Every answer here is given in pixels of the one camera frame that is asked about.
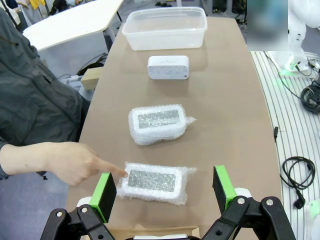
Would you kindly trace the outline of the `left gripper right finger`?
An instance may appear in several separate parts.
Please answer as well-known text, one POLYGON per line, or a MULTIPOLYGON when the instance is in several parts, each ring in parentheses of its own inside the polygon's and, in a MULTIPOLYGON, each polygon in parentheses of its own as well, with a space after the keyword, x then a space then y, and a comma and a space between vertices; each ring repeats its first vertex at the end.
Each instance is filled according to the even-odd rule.
POLYGON ((241 229, 251 229, 259 240, 295 240, 282 202, 275 196, 261 201, 236 193, 223 165, 213 167, 212 188, 221 213, 203 240, 234 240, 241 229))

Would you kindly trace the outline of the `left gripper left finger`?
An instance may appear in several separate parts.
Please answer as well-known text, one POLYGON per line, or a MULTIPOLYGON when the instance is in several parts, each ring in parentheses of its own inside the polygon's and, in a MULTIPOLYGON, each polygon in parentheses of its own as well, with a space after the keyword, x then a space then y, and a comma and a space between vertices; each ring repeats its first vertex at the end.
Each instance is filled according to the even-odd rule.
POLYGON ((51 211, 43 229, 42 240, 113 240, 106 227, 117 195, 111 173, 102 173, 89 203, 75 207, 71 212, 64 208, 51 211))

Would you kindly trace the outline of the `person's right hand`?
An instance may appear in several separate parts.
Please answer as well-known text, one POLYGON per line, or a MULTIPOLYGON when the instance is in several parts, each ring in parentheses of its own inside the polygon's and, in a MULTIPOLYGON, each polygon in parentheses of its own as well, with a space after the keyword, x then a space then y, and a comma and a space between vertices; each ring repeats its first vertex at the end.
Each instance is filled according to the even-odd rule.
POLYGON ((87 145, 77 142, 47 142, 45 170, 54 173, 69 185, 77 185, 100 172, 126 178, 128 173, 102 160, 87 145))

